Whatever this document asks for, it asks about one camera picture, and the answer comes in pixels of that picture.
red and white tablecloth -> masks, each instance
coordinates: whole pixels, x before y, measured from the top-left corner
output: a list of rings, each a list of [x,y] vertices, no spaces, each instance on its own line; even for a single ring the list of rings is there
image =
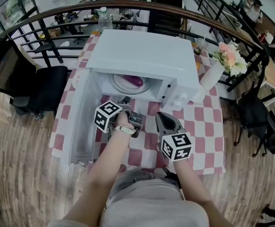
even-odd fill
[[[76,73],[86,68],[99,36],[99,34],[90,36],[76,63],[76,68],[71,73],[62,96],[49,145],[52,155],[56,157],[61,157],[62,155],[67,120],[75,92],[72,79]],[[201,56],[195,56],[195,60],[201,63],[201,78],[211,66],[208,54],[203,53]],[[118,102],[120,98],[103,96],[101,103],[107,100]],[[206,92],[206,96],[201,103],[189,102],[179,112],[165,110],[160,107],[159,103],[143,100],[131,99],[130,105],[135,112],[146,115],[146,123],[139,137],[131,139],[120,171],[138,167],[152,172],[161,172],[163,166],[173,168],[172,162],[164,159],[162,153],[157,151],[158,134],[155,114],[158,111],[162,111],[177,117],[186,131],[190,132],[190,140],[195,147],[188,161],[199,175],[225,172],[222,110],[215,87]],[[95,140],[94,159],[97,159],[104,150],[107,140],[107,134],[98,130]]]

plastic bottle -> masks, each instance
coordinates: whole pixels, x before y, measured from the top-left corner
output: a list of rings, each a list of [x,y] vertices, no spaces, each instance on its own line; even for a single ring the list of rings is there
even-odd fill
[[[105,29],[113,29],[112,20],[106,7],[101,7],[98,15],[98,26],[100,33],[102,33]]]

wrist strap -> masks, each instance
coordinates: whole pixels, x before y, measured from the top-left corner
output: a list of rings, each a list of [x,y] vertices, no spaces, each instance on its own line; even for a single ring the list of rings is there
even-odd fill
[[[123,124],[118,124],[115,128],[114,128],[115,131],[122,131],[122,132],[125,132],[129,135],[133,135],[135,132],[136,132],[136,129],[132,130],[131,128],[129,128],[128,126],[126,125],[123,125]]]

flower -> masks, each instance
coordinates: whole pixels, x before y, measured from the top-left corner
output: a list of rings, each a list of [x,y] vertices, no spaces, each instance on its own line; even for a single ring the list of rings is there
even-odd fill
[[[247,72],[248,64],[241,57],[238,45],[220,42],[219,49],[213,54],[213,58],[220,62],[231,76],[237,76]]]
[[[228,58],[228,65],[231,67],[231,66],[234,66],[235,63],[236,63],[236,56],[234,53],[232,53],[231,51],[229,51],[227,53],[227,58]]]
[[[222,52],[226,52],[226,51],[229,50],[228,45],[225,44],[225,43],[223,43],[223,42],[220,42],[220,43],[219,43],[219,48],[220,48],[220,50],[221,50]]]

purple object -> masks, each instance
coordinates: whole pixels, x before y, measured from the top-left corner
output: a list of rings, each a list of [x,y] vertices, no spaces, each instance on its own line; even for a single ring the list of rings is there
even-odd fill
[[[137,87],[141,87],[143,85],[143,80],[140,77],[130,75],[121,75],[121,77]]]

